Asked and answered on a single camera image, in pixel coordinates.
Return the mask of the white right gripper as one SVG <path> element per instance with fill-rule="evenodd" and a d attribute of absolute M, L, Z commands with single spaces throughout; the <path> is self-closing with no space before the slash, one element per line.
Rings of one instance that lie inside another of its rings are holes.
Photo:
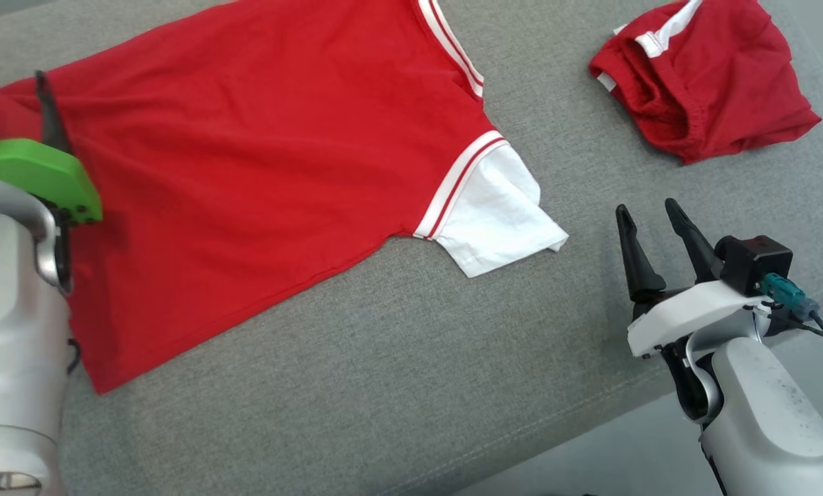
<path fill-rule="evenodd" d="M 634 318 L 627 328 L 629 350 L 635 358 L 688 337 L 686 354 L 717 349 L 738 337 L 761 341 L 769 324 L 773 298 L 744 296 L 720 279 L 723 262 L 678 201 L 664 201 L 674 232 L 684 242 L 696 275 L 696 285 L 657 302 Z M 618 236 L 629 299 L 644 304 L 666 290 L 666 282 L 652 267 L 638 242 L 638 228 L 627 207 L 616 210 Z"/>

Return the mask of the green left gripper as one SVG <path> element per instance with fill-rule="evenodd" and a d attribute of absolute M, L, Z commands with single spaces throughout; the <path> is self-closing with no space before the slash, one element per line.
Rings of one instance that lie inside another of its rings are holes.
<path fill-rule="evenodd" d="M 103 220 L 100 195 L 87 170 L 74 156 L 55 94 L 43 70 L 34 72 L 41 106 L 41 142 L 1 139 L 0 181 L 58 207 L 75 223 Z"/>

